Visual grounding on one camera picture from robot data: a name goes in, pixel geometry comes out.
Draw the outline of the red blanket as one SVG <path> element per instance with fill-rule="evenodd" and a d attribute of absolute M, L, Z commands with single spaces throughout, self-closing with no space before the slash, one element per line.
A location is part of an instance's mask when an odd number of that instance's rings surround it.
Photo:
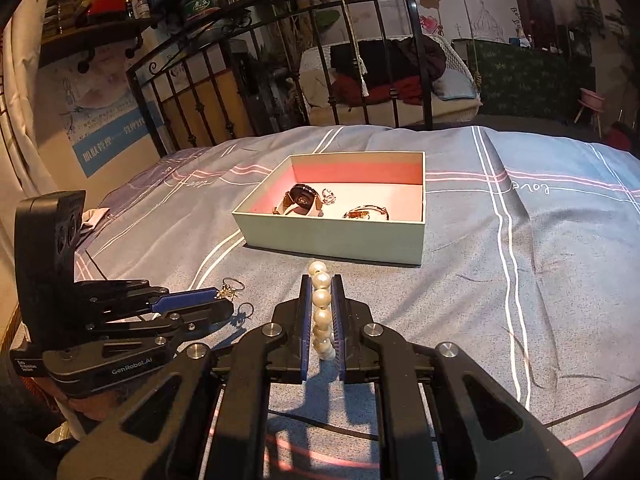
<path fill-rule="evenodd" d="M 331 90 L 337 103 L 349 107 L 360 106 L 362 103 L 373 105 L 390 102 L 392 91 L 395 91 L 396 99 L 406 104 L 421 105 L 423 102 L 423 92 L 418 76 L 394 81 L 392 84 L 371 87 L 368 89 L 369 94 L 362 96 L 360 84 L 355 79 L 338 75 L 334 83 L 331 84 Z"/>

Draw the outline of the dark clothes pile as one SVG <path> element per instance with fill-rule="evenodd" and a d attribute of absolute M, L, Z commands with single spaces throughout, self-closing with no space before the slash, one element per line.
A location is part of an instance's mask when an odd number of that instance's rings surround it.
<path fill-rule="evenodd" d="M 428 73 L 430 81 L 437 80 L 446 70 L 446 54 L 436 41 L 425 35 L 422 36 L 422 47 L 425 56 L 423 64 L 420 63 L 412 37 L 359 41 L 364 81 L 368 86 L 376 87 L 391 80 L 420 77 L 422 67 Z"/>

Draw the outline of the black smart watch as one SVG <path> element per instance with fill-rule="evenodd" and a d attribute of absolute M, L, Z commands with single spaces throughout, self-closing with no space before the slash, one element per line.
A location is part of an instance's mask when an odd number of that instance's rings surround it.
<path fill-rule="evenodd" d="M 323 216 L 322 198 L 311 186 L 299 183 L 284 193 L 272 213 L 277 216 L 320 218 Z"/>

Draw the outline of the pink stool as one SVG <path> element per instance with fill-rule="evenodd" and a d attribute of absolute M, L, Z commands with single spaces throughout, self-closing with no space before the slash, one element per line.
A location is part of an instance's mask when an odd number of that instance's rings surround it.
<path fill-rule="evenodd" d="M 594 125 L 594 128 L 596 128 L 598 137 L 602 138 L 601 116 L 604 110 L 604 102 L 605 99 L 603 99 L 602 96 L 599 96 L 596 92 L 586 88 L 581 88 L 580 98 L 578 99 L 579 110 L 574 119 L 574 124 L 578 124 L 585 110 L 590 110 L 592 113 L 591 122 Z"/>

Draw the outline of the open cardboard jewelry box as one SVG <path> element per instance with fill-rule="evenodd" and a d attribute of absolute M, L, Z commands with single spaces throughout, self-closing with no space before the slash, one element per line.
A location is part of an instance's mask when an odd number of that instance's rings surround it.
<path fill-rule="evenodd" d="M 425 154 L 341 152 L 292 155 L 233 211 L 246 244 L 296 255 L 398 266 L 422 261 Z M 296 184 L 314 188 L 323 216 L 277 216 L 273 207 Z M 386 207 L 390 220 L 344 219 L 357 206 Z"/>

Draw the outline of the white wicker swing chair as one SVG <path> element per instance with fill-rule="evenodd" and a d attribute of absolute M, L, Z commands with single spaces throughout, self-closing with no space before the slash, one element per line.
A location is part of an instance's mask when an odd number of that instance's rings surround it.
<path fill-rule="evenodd" d="M 480 107 L 480 92 L 460 55 L 444 38 L 423 37 L 431 83 L 433 122 L 468 122 Z M 410 126 L 423 122 L 423 91 L 416 45 L 410 36 L 362 40 L 364 84 L 350 64 L 347 42 L 313 47 L 300 59 L 299 81 L 311 125 Z"/>

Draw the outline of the gold pendant earring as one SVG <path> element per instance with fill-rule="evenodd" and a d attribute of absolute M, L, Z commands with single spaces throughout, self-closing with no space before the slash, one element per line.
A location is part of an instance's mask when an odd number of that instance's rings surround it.
<path fill-rule="evenodd" d="M 218 290 L 216 298 L 233 301 L 238 298 L 239 293 L 244 289 L 245 285 L 236 278 L 223 278 L 221 288 Z"/>

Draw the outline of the wooden wall shelf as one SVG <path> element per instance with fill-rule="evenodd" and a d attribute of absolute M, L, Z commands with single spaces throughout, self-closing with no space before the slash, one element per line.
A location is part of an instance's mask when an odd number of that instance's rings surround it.
<path fill-rule="evenodd" d="M 81 64 L 88 65 L 94 59 L 98 47 L 123 41 L 131 41 L 130 46 L 125 49 L 125 55 L 126 58 L 134 58 L 137 50 L 143 46 L 142 32 L 148 28 L 157 28 L 159 22 L 157 16 L 152 16 L 70 29 L 42 40 L 39 66 L 47 66 L 81 52 L 87 53 Z"/>

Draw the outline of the grey striped bed sheet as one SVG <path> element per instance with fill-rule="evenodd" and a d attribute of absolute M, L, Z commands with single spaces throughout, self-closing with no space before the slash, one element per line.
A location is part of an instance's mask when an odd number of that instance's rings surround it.
<path fill-rule="evenodd" d="M 329 269 L 406 339 L 458 344 L 592 471 L 639 404 L 639 162 L 629 153 L 482 127 L 373 126 L 187 150 L 107 196 L 76 278 L 145 278 L 174 292 L 236 278 L 255 312 L 207 338 L 234 341 L 298 293 L 309 260 L 248 247 L 233 209 L 292 155 L 378 151 L 425 154 L 422 261 Z"/>

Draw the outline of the gold bangle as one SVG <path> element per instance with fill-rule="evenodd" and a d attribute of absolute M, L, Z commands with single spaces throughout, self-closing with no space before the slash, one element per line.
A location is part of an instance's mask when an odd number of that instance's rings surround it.
<path fill-rule="evenodd" d="M 361 205 L 349 209 L 343 214 L 344 219 L 352 220 L 376 220 L 376 221 L 388 221 L 390 220 L 390 213 L 386 207 L 378 205 Z"/>

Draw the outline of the silver hoop earring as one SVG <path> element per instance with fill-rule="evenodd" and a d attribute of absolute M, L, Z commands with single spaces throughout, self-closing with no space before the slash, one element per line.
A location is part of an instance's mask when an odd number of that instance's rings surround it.
<path fill-rule="evenodd" d="M 251 304 L 248 301 L 242 302 L 236 308 L 236 314 L 239 316 L 244 316 L 244 318 L 251 318 L 255 312 L 254 304 Z"/>

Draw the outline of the black iron bed frame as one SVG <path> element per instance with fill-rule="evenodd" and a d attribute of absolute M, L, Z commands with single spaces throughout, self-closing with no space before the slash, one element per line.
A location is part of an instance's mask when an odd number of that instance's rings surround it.
<path fill-rule="evenodd" d="M 431 130 L 433 79 L 416 0 L 240 0 L 187 24 L 127 70 L 157 153 L 211 148 L 241 136 L 310 125 L 311 104 L 302 86 L 305 50 L 316 50 L 323 78 L 331 78 L 331 50 L 322 42 L 323 12 L 336 12 L 347 35 L 349 63 L 361 72 L 362 40 L 352 14 L 358 6 L 371 8 L 376 39 L 388 46 L 386 3 L 405 14 L 422 92 L 420 116 L 404 119 L 399 91 L 390 90 L 390 122 Z"/>

